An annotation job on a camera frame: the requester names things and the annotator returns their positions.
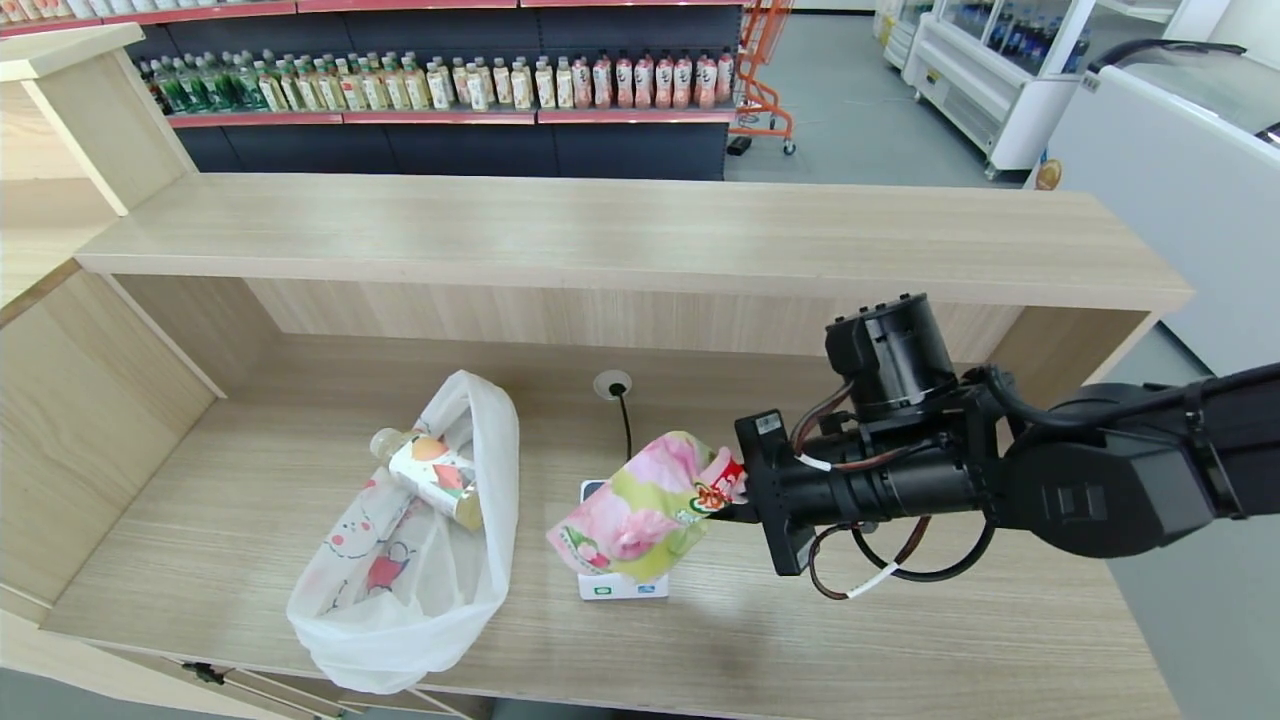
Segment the black power cord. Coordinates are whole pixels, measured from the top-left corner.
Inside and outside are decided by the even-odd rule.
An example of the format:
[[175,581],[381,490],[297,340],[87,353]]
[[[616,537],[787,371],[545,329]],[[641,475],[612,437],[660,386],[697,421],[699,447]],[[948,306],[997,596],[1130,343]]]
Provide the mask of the black power cord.
[[618,407],[622,407],[622,428],[627,432],[627,460],[631,460],[631,416],[627,415],[627,386],[613,383],[609,386],[609,395],[618,398]]

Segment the pink bottle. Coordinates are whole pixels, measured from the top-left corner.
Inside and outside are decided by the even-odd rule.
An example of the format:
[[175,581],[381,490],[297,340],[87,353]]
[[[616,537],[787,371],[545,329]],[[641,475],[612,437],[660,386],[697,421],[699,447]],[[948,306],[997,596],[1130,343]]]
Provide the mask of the pink bottle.
[[728,102],[733,95],[733,55],[724,49],[716,63],[716,101]]
[[613,61],[600,50],[600,59],[595,61],[591,72],[595,81],[595,106],[608,110],[613,102]]
[[634,108],[635,91],[632,90],[631,78],[635,72],[631,65],[631,59],[627,58],[626,50],[618,54],[616,70],[618,76],[618,108]]
[[703,110],[716,108],[716,60],[703,56],[698,60],[698,106]]
[[653,58],[649,56],[648,50],[645,50],[643,58],[636,60],[634,74],[636,82],[636,108],[648,110],[653,108]]
[[671,108],[671,92],[672,85],[675,83],[676,67],[671,61],[671,56],[666,53],[662,55],[662,60],[658,60],[658,65],[654,73],[654,99],[653,106],[659,110],[667,110]]
[[689,108],[694,85],[694,61],[686,53],[676,60],[676,79],[671,85],[671,106],[677,110]]

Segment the cabinet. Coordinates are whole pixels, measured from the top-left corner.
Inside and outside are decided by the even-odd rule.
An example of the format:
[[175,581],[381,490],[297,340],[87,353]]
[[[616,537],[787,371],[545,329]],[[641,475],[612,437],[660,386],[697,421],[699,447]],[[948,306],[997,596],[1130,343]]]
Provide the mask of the cabinet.
[[1088,64],[1126,40],[1206,40],[1226,0],[941,0],[902,69],[987,155],[987,177],[1029,170]]
[[[617,409],[591,388],[602,369],[632,375],[637,438],[730,445],[733,419],[829,393],[824,323],[911,291],[957,365],[1000,363],[1032,402],[1103,373],[1189,290],[1096,200],[288,181],[179,172],[6,305],[4,489],[31,505],[0,506],[0,598],[31,603],[35,633],[110,651],[134,685],[193,664],[221,684],[183,676],[188,692],[283,717],[394,703],[483,719],[494,697],[823,720],[851,698],[918,717],[1172,711],[1105,565],[1025,534],[998,534],[941,591],[888,583],[856,606],[773,577],[745,525],[713,528],[666,602],[584,603],[543,537],[582,479],[625,460]],[[390,698],[340,691],[297,642],[288,594],[367,478],[370,433],[460,366],[520,414],[511,594],[453,669]],[[979,524],[937,519],[913,561],[950,564]],[[902,539],[895,525],[877,546]],[[827,552],[860,568],[851,547]]]

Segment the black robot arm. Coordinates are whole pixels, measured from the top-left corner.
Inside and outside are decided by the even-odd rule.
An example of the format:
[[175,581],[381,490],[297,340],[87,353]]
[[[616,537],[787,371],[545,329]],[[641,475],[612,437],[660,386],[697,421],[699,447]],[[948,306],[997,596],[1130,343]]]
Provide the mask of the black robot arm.
[[[841,529],[884,568],[861,530],[897,518],[924,519],[902,561],[927,518],[986,515],[955,566],[893,571],[928,582],[970,568],[996,528],[1119,557],[1217,518],[1280,512],[1280,364],[1176,388],[1087,386],[1038,410],[998,368],[955,374],[924,295],[837,318],[826,347],[840,388],[790,433],[777,410],[735,423],[748,502],[713,516],[762,524],[780,575],[805,571],[817,538]],[[1015,438],[1004,455],[1000,421]]]

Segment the glass door fridge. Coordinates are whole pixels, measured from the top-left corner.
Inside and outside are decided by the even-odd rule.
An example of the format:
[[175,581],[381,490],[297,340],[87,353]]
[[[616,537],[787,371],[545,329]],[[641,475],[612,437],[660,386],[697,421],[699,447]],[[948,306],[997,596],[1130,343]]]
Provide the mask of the glass door fridge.
[[1135,38],[1206,40],[1229,0],[938,0],[902,78],[987,155],[1030,169],[1092,59]]

